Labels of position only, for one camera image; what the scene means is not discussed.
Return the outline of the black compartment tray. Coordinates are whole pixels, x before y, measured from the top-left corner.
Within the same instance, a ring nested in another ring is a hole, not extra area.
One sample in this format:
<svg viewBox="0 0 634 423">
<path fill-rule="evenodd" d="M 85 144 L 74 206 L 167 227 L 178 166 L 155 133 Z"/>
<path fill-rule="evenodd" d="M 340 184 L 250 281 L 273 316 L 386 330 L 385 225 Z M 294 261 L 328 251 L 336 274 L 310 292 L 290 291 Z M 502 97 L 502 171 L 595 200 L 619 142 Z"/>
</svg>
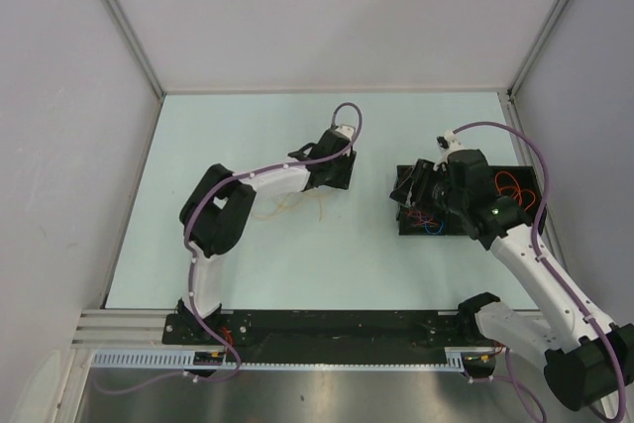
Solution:
<svg viewBox="0 0 634 423">
<path fill-rule="evenodd" d="M 396 168 L 389 198 L 397 202 L 401 236 L 469 236 L 484 242 L 526 225 L 539 234 L 547 209 L 530 166 L 490 165 L 485 159 L 421 159 Z"/>
</svg>

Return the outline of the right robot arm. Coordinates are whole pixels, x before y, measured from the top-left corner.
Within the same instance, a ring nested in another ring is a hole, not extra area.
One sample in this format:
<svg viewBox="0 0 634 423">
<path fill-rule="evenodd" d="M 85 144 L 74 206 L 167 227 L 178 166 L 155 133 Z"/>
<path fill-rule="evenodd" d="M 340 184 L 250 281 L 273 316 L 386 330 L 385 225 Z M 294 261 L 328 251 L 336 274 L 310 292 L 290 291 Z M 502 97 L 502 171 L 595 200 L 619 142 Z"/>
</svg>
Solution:
<svg viewBox="0 0 634 423">
<path fill-rule="evenodd" d="M 404 211 L 460 222 L 464 235 L 511 271 L 545 320 L 539 325 L 483 293 L 460 304 L 459 337 L 509 346 L 572 411 L 611 393 L 624 402 L 633 382 L 632 325 L 617 325 L 592 303 L 545 246 L 538 203 L 523 207 L 496 176 L 481 151 L 461 149 L 439 162 L 399 166 L 389 195 Z"/>
</svg>

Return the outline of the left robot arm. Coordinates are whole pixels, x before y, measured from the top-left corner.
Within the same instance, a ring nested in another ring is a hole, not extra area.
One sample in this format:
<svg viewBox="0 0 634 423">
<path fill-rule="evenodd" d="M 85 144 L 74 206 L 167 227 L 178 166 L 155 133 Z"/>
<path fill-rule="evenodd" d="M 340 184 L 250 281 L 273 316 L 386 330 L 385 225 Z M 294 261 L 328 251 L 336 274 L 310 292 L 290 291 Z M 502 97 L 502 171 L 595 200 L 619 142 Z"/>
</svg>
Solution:
<svg viewBox="0 0 634 423">
<path fill-rule="evenodd" d="M 179 214 L 184 245 L 192 254 L 183 298 L 190 313 L 183 329 L 195 342 L 208 343 L 218 334 L 214 313 L 221 308 L 223 264 L 242 238 L 254 205 L 321 186 L 348 189 L 358 136 L 352 126 L 332 126 L 318 142 L 290 153 L 279 164 L 234 173 L 217 163 L 205 172 Z"/>
</svg>

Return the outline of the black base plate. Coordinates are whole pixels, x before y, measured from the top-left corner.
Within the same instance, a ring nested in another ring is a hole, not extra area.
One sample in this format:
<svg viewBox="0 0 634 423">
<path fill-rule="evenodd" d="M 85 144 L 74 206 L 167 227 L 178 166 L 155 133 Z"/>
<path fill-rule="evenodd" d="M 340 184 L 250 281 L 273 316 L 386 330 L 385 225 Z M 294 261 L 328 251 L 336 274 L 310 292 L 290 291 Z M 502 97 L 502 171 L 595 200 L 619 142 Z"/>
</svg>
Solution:
<svg viewBox="0 0 634 423">
<path fill-rule="evenodd" d="M 449 348 L 503 352 L 455 311 L 221 310 L 204 322 L 252 365 L 444 364 Z"/>
</svg>

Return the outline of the aluminium frame rail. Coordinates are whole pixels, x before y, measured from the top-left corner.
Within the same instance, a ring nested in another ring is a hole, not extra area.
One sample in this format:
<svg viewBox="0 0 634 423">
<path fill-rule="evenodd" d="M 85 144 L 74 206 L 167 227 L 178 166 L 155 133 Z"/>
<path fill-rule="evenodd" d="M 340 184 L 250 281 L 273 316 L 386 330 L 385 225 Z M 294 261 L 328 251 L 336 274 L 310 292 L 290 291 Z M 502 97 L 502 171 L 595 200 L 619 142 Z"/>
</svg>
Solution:
<svg viewBox="0 0 634 423">
<path fill-rule="evenodd" d="M 152 349 L 161 338 L 169 310 L 92 309 L 80 314 L 72 346 L 84 349 Z"/>
</svg>

